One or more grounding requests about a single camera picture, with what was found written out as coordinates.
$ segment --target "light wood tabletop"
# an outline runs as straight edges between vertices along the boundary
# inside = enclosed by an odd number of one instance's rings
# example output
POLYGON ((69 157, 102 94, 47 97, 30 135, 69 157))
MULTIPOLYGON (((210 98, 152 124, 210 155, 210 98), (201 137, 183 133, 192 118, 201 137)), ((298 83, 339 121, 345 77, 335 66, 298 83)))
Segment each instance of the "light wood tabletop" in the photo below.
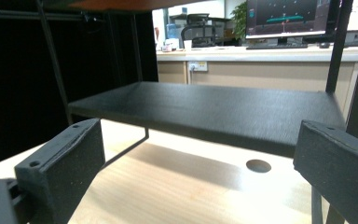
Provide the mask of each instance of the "light wood tabletop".
MULTIPOLYGON (((107 120, 102 127, 107 159, 144 135, 107 120)), ((35 150, 0 162, 0 178, 14 177, 13 166, 35 150)), ((311 223, 310 184, 291 159, 151 131, 98 173, 70 223, 311 223), (250 170, 251 160, 270 171, 250 170)))

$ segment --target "green potted plant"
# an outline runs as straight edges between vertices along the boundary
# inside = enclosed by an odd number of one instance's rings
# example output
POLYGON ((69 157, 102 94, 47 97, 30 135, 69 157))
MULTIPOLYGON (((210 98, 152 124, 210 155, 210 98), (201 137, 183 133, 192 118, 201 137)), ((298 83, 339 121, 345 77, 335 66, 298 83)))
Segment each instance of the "green potted plant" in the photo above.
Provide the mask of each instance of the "green potted plant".
POLYGON ((246 1, 237 5, 234 10, 232 10, 232 20, 235 22, 235 27, 233 34, 235 38, 243 40, 245 38, 245 27, 246 27, 246 10, 247 4, 246 1))

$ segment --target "computer monitor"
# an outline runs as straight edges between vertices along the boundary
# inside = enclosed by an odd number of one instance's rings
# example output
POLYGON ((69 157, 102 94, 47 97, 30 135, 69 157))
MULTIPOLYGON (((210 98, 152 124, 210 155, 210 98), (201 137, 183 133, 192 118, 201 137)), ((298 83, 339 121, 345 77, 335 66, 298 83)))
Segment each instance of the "computer monitor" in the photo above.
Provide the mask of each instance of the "computer monitor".
POLYGON ((325 35, 336 28, 333 7, 337 0, 247 0, 246 39, 325 35))

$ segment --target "wooden shelf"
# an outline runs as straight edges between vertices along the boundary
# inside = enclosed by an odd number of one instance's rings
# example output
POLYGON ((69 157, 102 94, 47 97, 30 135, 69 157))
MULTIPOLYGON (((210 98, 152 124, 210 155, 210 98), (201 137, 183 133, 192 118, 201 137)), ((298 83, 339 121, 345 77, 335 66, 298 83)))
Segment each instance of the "wooden shelf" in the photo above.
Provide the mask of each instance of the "wooden shelf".
POLYGON ((153 9, 174 7, 205 0, 46 0, 44 6, 54 9, 76 9, 91 11, 150 11, 153 9))
POLYGON ((303 119, 345 130, 334 94, 140 82, 69 104, 111 119, 205 141, 293 157, 303 119))

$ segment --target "wall socket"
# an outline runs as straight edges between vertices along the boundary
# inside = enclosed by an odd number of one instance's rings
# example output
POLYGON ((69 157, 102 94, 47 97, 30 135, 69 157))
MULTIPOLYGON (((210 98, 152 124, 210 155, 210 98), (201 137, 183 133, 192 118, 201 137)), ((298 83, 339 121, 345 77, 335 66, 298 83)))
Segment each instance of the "wall socket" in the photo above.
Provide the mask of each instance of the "wall socket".
POLYGON ((208 63, 207 62, 188 62, 188 69, 191 69, 194 66, 195 72, 208 72, 208 63))

